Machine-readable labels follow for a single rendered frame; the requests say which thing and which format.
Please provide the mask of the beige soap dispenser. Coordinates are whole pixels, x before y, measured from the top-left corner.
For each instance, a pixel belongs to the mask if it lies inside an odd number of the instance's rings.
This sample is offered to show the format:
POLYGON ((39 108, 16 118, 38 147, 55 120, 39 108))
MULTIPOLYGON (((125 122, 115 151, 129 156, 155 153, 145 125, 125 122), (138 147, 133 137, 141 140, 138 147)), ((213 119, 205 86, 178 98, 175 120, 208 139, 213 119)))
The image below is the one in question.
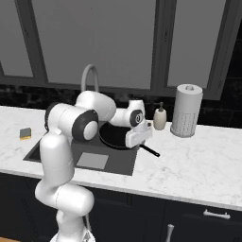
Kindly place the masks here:
POLYGON ((153 126, 156 130, 163 130, 166 124, 166 110, 164 109, 164 103, 160 103, 160 107, 155 110, 153 116, 153 126))

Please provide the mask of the dark grey sink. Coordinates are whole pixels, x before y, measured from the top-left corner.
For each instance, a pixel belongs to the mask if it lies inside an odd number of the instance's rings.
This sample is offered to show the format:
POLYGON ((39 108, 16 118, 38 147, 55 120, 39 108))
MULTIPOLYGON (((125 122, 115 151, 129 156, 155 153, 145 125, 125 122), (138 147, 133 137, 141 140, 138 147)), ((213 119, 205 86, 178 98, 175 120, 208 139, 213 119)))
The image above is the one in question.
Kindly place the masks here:
POLYGON ((107 147, 99 135, 86 143, 68 140, 63 134, 47 132, 25 156, 25 161, 40 163, 43 172, 63 174, 71 179, 76 168, 131 176, 137 148, 117 150, 107 147))

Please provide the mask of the dark drawer front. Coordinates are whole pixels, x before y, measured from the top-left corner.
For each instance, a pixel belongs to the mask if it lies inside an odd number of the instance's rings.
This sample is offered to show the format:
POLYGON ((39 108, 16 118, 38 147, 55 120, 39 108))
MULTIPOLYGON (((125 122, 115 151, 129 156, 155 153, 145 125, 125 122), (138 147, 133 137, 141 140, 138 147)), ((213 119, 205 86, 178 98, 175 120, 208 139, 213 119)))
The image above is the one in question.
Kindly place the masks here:
POLYGON ((207 229, 216 229, 220 233, 228 232, 231 235, 242 236, 242 212, 222 209, 208 205, 192 204, 181 201, 169 200, 165 206, 165 221, 171 223, 176 228, 187 229, 185 223, 193 227, 194 231, 201 233, 207 229), (231 215, 229 220, 204 216, 203 212, 231 215))

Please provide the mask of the black frying pan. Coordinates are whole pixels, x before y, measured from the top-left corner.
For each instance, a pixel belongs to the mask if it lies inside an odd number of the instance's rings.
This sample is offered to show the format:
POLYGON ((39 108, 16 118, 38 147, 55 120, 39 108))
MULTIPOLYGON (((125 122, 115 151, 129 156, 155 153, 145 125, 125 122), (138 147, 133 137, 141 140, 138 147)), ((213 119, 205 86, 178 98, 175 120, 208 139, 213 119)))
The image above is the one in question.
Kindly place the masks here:
POLYGON ((126 146, 126 133, 130 128, 116 127, 110 123, 103 124, 98 131, 100 141, 107 147, 117 150, 129 150, 126 146))

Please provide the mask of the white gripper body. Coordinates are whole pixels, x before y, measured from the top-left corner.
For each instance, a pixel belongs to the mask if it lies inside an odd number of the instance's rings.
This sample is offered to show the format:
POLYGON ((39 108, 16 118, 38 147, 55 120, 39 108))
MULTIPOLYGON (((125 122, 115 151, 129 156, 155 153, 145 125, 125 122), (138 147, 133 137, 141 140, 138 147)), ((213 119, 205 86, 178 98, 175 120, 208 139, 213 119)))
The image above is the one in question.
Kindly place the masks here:
POLYGON ((128 148, 133 148, 140 145, 146 139, 149 139, 152 136, 152 128, 148 127, 145 131, 136 132, 130 130, 126 133, 125 145, 128 148))

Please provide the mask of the white paper towel roll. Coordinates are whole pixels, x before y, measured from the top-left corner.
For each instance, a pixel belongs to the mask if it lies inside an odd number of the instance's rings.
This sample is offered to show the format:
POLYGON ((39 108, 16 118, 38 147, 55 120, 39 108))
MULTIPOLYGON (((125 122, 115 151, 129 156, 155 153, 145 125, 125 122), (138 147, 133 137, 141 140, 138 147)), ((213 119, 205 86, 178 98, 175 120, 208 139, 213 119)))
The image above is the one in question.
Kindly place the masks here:
POLYGON ((175 136, 188 138, 195 134, 202 97, 202 89, 195 84, 181 84, 177 87, 170 127, 175 136))

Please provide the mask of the grey framed window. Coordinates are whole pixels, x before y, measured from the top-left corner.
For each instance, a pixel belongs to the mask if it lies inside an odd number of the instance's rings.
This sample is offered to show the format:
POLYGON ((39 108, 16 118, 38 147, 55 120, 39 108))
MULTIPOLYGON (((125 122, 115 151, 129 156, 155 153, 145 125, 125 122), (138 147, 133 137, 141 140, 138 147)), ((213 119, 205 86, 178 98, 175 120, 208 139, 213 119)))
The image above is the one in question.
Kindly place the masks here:
POLYGON ((242 0, 0 0, 0 83, 103 93, 221 97, 242 0))

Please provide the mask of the grey curved tap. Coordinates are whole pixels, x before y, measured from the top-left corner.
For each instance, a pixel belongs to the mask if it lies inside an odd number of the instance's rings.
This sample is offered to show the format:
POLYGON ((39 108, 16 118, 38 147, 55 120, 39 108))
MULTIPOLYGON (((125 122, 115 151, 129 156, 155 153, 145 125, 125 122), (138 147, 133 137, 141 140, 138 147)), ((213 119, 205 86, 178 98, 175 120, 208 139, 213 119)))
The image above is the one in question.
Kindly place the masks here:
POLYGON ((88 64, 83 70, 83 73, 81 76, 81 83, 80 83, 80 88, 82 92, 87 90, 87 83, 89 78, 93 79, 95 91, 99 92, 98 72, 96 67, 93 64, 88 64))

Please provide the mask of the yellow and grey sponge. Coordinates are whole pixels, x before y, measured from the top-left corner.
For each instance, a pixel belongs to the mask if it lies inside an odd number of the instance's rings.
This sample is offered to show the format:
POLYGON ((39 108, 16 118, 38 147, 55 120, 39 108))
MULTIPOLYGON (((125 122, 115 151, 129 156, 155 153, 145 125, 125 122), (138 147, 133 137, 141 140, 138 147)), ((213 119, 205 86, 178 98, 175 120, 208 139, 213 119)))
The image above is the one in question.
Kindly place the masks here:
POLYGON ((31 138, 31 128, 20 129, 20 139, 26 140, 31 138))

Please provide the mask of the dark cupboard door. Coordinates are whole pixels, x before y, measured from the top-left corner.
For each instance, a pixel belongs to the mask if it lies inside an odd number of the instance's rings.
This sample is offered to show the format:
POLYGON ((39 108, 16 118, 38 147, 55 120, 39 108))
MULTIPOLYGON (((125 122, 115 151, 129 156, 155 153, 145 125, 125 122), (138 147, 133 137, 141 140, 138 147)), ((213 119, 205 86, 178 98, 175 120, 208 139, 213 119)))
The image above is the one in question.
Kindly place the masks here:
POLYGON ((96 242, 160 242, 163 199, 88 187, 95 196, 90 213, 96 242))

